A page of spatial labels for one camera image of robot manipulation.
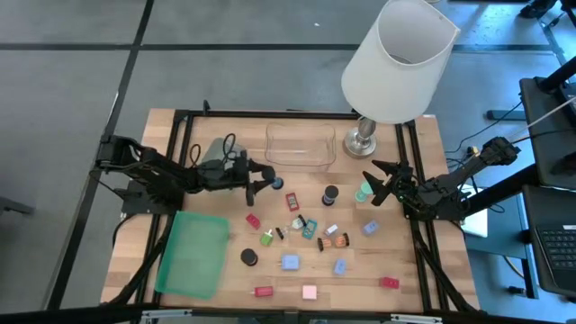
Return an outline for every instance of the blue block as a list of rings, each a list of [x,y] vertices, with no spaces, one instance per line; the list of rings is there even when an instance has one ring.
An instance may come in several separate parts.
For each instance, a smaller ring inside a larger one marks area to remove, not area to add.
[[[380,225],[378,225],[376,220],[372,220],[371,222],[367,223],[366,226],[364,226],[364,235],[370,236],[370,235],[372,235],[372,233],[374,233],[379,228],[380,228]]]
[[[346,260],[338,259],[336,260],[336,265],[334,265],[334,273],[336,275],[344,275],[346,272]]]
[[[282,256],[282,270],[298,270],[300,258],[296,255]]]

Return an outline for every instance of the wooden tabletop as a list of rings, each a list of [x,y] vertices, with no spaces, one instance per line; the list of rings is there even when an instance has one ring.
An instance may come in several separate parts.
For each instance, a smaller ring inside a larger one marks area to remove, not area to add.
[[[173,116],[174,110],[152,109],[142,144],[165,153]],[[372,206],[369,202],[358,203],[354,198],[356,190],[364,181],[363,170],[385,178],[383,172],[371,164],[372,159],[400,160],[394,127],[379,124],[375,133],[378,139],[376,151],[370,158],[358,160],[347,156],[342,148],[342,139],[356,125],[355,121],[274,119],[274,122],[294,127],[330,124],[336,134],[336,161],[326,171],[273,165],[276,173],[284,179],[284,187],[277,191],[269,187],[264,189],[257,194],[253,207],[246,205],[244,190],[240,189],[188,194],[184,198],[183,210],[229,220],[230,241],[220,288],[208,301],[165,294],[161,303],[168,306],[260,310],[422,311],[410,226],[404,219],[401,205],[393,197],[380,207]],[[193,120],[190,145],[200,144],[203,153],[215,138],[223,138],[234,132],[237,143],[247,149],[251,158],[270,164],[265,160],[266,126],[269,123],[268,119],[196,117]],[[417,130],[426,177],[446,173],[436,118],[418,118]],[[182,133],[179,132],[176,152],[179,152]],[[407,132],[405,139],[411,159]],[[327,185],[335,185],[339,190],[336,202],[330,207],[321,203]],[[285,195],[292,192],[296,193],[300,204],[300,209],[295,212],[290,212],[285,202]],[[262,222],[260,230],[252,229],[247,223],[246,216],[249,213],[255,214]],[[305,219],[317,221],[318,229],[313,240],[303,238],[301,230],[292,230],[284,240],[274,234],[270,247],[260,244],[264,231],[288,225],[298,214],[302,214]],[[372,220],[377,221],[380,228],[371,237],[366,237],[362,227]],[[150,215],[139,215],[120,229],[103,288],[103,302],[113,298],[140,266],[149,224]],[[320,253],[316,238],[325,238],[323,231],[332,224],[338,225],[334,236],[343,232],[348,234],[350,247],[329,247]],[[461,231],[446,221],[435,221],[435,226],[445,272],[466,300],[478,306]],[[256,266],[248,267],[241,262],[240,252],[244,248],[253,248],[258,254]],[[300,269],[283,271],[280,267],[283,254],[299,255]],[[346,260],[346,273],[342,276],[333,273],[338,258]],[[147,301],[153,292],[157,268],[155,265],[150,273]],[[434,276],[429,269],[427,272],[433,305],[437,306]],[[378,286],[378,278],[384,276],[399,279],[400,289]],[[305,284],[318,287],[316,301],[302,299],[302,286]],[[274,287],[273,297],[256,298],[251,294],[254,287],[266,285]]]

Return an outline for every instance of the white lamp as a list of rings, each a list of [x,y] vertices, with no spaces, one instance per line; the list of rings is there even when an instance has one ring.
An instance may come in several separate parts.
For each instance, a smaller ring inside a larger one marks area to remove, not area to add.
[[[342,75],[344,97],[364,118],[344,139],[365,158],[375,123],[402,123],[430,104],[460,30],[423,0],[389,0]]]

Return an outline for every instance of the red cube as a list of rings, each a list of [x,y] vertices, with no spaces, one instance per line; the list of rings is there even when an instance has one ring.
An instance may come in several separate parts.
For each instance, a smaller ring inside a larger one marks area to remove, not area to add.
[[[286,203],[288,204],[290,212],[298,211],[298,209],[300,209],[298,201],[296,200],[296,193],[288,193],[286,195]]]
[[[398,279],[384,277],[380,278],[380,286],[392,289],[398,289],[400,287],[400,281]]]
[[[260,228],[260,220],[256,216],[254,216],[253,214],[249,214],[246,217],[246,221],[248,221],[250,223],[250,225],[252,225],[254,230],[258,230]]]
[[[274,291],[272,289],[272,286],[254,288],[254,295],[256,297],[272,296],[273,294],[274,294]]]

